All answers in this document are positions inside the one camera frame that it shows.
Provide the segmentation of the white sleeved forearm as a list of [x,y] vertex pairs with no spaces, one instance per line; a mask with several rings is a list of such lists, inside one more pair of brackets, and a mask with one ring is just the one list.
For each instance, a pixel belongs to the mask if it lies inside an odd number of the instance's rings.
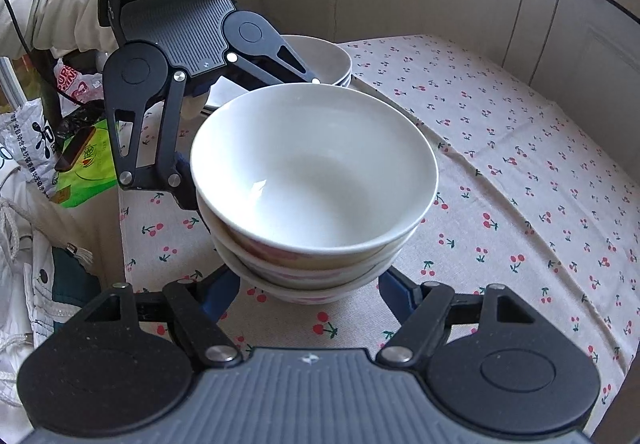
[[98,0],[10,0],[1,8],[1,54],[11,60],[32,50],[113,52],[111,29],[99,24]]

